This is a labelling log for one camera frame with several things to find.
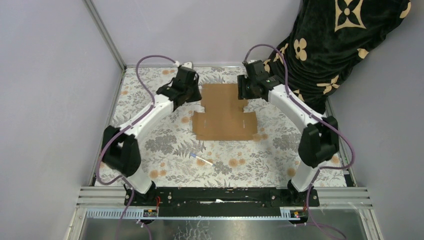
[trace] cardboard flap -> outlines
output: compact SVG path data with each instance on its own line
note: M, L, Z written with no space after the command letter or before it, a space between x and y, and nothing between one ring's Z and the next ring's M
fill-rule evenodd
M204 84L200 104L204 112L194 112L193 132L197 140L252 140L258 133L255 112L244 112L247 100L238 99L237 84Z

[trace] floral fabric surface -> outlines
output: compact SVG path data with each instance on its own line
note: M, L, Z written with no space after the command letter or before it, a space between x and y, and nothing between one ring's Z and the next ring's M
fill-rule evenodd
M237 83L243 67L198 67L199 83ZM150 67L139 69L148 88L155 92L177 73L176 68ZM112 126L127 122L150 103L151 99L128 68L117 101ZM194 111L204 112L199 102L186 103L158 122L151 132L139 139L141 167L157 186L167 187L286 187L296 173L301 159L297 148L301 133L295 125L272 104L249 100L245 112L256 112L258 130L252 141L199 141L192 133ZM215 164L211 166L189 157L195 153ZM339 166L333 157L331 166ZM118 172L101 164L100 176L110 181ZM122 181L112 186L121 186ZM317 187L344 187L341 170L321 171Z

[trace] aluminum frame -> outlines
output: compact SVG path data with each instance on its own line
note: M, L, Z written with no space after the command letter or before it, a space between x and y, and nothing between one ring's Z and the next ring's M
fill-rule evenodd
M122 71L125 71L127 68L127 65L125 64L124 60L121 57L121 54L119 53L117 46L115 46L114 41L112 40L111 35L109 34L108 30L106 29L105 24L103 23L102 18L99 15L99 12L97 11L96 6L94 5L92 0L82 0L84 2L85 7L87 8L88 13L90 13L94 24L96 25L100 35L102 36L104 42L106 43L107 47L110 50L110 53L112 54L113 58L115 59L116 63L120 67Z
M122 84L124 82L125 73L126 73L126 71L125 70L122 70L121 76L119 77L119 79L117 81L118 84L116 85L115 93L113 94L113 103L112 103L112 106L110 106L109 115L107 117L106 125L104 126L104 128L107 128L110 125L110 123L112 122L112 119L113 119L113 117L115 115L115 110L117 108L118 99L119 99L119 96L121 94L121 88L122 88ZM101 151L102 151L102 140L100 139L99 144L98 144L98 150L97 150L96 156L100 156L100 152ZM97 161L98 161L98 158L96 157L94 159L94 162L93 162L94 164L93 164L93 167L91 169L91 174L90 174L89 178L85 182L85 184L87 186L91 186L92 184L94 185L94 183L96 182L96 180L95 180L96 179L96 173L95 173L95 171L96 171Z
M374 208L366 187L316 187L320 207L311 209L351 210L355 209L361 216L364 231L368 240L384 240L380 226L376 220ZM123 187L85 186L79 192L74 218L69 226L65 240L79 240L84 230L87 211L95 209L123 210L126 191ZM156 206L130 206L128 209L151 209ZM301 210L302 207L281 207L281 210ZM202 218L187 217L187 220L202 220Z
M327 99L327 102L325 103L325 106L326 106L326 113L329 116L333 116L333 117L335 117L337 119L337 116L335 115L335 112L333 110L333 107L332 107L332 104L331 104L331 101L330 101L329 98ZM341 164L343 166L346 166L346 165L348 165L351 162L351 157L348 154L348 150L347 149L348 149L347 144L342 139L340 139L339 153L340 153L340 158L341 158L340 162L341 162ZM349 175L349 177L352 179L352 182L353 182L353 186L354 187L357 187L358 186L358 182L357 182L357 179L355 178L355 173L354 173L354 170L353 170L352 167L349 167L349 169L343 170L343 174L345 176L346 175Z
M129 64L126 66L127 68L135 69L136 65ZM141 68L175 68L175 65L170 63L159 63L159 64L143 64L140 66ZM195 68L241 68L244 67L244 65L240 63L196 63Z

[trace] black mounting bracket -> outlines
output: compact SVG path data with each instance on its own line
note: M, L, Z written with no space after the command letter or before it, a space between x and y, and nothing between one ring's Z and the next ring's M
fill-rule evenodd
M126 190L125 205L131 193ZM151 187L146 194L135 192L131 206L156 206L156 197L160 198L160 217L270 217L280 215L280 207L303 208L306 204L306 195L294 199L288 188ZM312 189L309 206L319 205L317 191Z
M103 132L101 147L104 148L119 131L120 129L117 127L108 126ZM123 133L112 142L106 150L102 161L110 168L121 172L123 176L129 177L139 169L141 159L136 136Z
M268 102L268 92L282 83L279 76L271 76L265 70L264 63L257 60L251 63L243 62L247 77L237 76L238 99L259 99Z
M323 117L322 120L338 129L337 120L333 116ZM316 168L320 163L330 160L339 148L337 133L318 122L303 129L298 153L302 162Z
M173 101L173 110L175 111L184 103L197 102L202 100L199 91L199 75L191 68L179 66L176 76L171 80L172 85L165 84L156 91L156 94L162 94Z

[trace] white wall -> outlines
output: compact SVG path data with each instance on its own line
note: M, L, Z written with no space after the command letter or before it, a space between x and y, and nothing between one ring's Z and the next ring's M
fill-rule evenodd
M180 62L238 64L256 44L278 45L290 33L300 0L94 0L128 65L162 54ZM264 59L260 47L250 59ZM168 64L152 59L147 64Z
M0 239L64 237L119 76L82 1L0 1Z
M424 239L424 2L330 98L385 240Z

